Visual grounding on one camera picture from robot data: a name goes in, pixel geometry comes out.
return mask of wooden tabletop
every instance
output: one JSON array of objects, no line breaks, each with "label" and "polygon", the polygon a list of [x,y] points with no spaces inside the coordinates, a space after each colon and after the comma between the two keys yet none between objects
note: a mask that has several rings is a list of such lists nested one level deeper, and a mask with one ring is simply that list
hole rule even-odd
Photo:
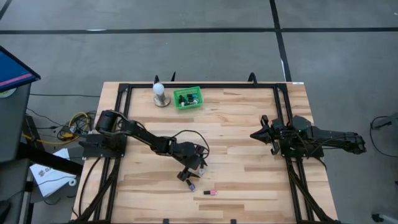
[{"label": "wooden tabletop", "polygon": [[[118,85],[118,82],[104,83],[97,118],[101,111],[113,110]],[[293,114],[312,121],[304,85],[288,83],[287,86]],[[172,96],[173,91],[166,89],[165,92]],[[183,165],[171,157],[158,156],[145,144],[128,138],[112,223],[160,223],[164,218],[169,218],[171,223],[229,223],[231,219],[237,219],[238,223],[295,223],[284,159],[273,156],[270,145],[249,137],[261,128],[261,115],[268,115],[270,120],[277,117],[273,91],[202,88],[201,92],[204,98],[201,108],[179,111],[173,99],[168,107],[159,108],[153,103],[152,89],[133,89],[129,119],[140,121],[158,136],[173,136],[183,129],[200,132],[210,145],[210,156],[206,160],[209,166],[201,179],[190,179],[197,188],[191,192],[185,182],[177,179]],[[280,98],[284,105],[282,93]],[[183,133],[177,139],[204,145],[195,133]],[[85,162],[75,211],[83,180],[94,161]],[[99,161],[90,175],[83,208],[98,192],[103,161]],[[324,166],[315,159],[305,159],[304,167],[310,193],[326,214],[337,218]],[[203,194],[204,190],[211,189],[217,190],[218,195]],[[108,196],[104,198],[101,218],[105,216]],[[300,204],[306,218],[303,201]]]}]

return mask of green basket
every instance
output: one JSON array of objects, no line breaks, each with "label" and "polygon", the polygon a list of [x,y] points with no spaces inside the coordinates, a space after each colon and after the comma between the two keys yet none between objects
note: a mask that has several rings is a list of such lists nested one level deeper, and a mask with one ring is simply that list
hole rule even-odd
[{"label": "green basket", "polygon": [[[187,94],[197,94],[198,97],[198,103],[195,105],[187,105],[187,106],[181,106],[181,104],[178,103],[178,99],[180,98],[180,95],[182,95],[185,99],[187,99]],[[201,97],[201,92],[200,92],[200,87],[191,87],[191,88],[186,88],[182,90],[175,90],[174,91],[174,103],[175,107],[179,110],[185,110],[189,108],[197,108],[200,107],[203,104],[203,98]]]}]

